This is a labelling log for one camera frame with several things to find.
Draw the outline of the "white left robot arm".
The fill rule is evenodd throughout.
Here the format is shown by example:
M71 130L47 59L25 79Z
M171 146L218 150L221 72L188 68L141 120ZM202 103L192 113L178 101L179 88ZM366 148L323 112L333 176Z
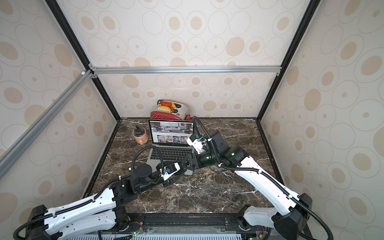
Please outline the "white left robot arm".
M153 171L149 165L135 166L137 159L146 150L158 154L160 163ZM177 160L175 155L167 158L156 146L147 146L136 153L131 162L130 174L106 183L92 196L68 205L46 208L35 207L27 223L13 233L15 240L68 240L70 238L105 230L124 231L129 226L125 204L138 195L159 184L171 185L174 178L182 175L195 151L189 150Z

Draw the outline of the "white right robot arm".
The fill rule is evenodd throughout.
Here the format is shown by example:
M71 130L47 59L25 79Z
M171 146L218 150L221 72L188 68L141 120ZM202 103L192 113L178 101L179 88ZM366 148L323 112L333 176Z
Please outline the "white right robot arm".
M304 234L303 229L308 220L313 218L323 227L328 239L334 239L328 225L312 211L313 200L309 195L299 195L285 187L257 164L243 148L237 145L230 147L219 131L208 132L198 117L193 117L192 120L195 134L188 138L187 143L195 151L179 162L178 169L181 172L216 164L245 179L273 205L265 209L248 207L243 218L250 226L275 229L287 240L297 240L299 237L310 240L311 237Z

